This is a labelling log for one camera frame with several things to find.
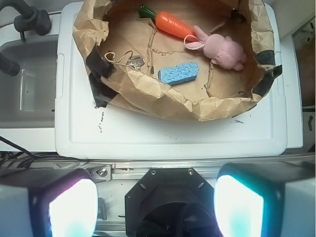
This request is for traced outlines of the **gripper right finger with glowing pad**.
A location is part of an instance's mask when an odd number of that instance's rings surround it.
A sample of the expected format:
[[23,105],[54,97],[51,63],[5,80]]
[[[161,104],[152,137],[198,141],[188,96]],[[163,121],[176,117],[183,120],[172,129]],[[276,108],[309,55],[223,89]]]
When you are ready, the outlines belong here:
[[226,163],[215,182],[214,210],[225,237],[314,237],[315,163]]

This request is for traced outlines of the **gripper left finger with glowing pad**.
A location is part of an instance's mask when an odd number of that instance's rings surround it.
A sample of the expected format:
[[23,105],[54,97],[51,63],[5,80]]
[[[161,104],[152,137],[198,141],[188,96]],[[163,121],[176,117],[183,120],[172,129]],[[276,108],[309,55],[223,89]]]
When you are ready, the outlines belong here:
[[85,169],[0,170],[2,237],[91,237],[98,191]]

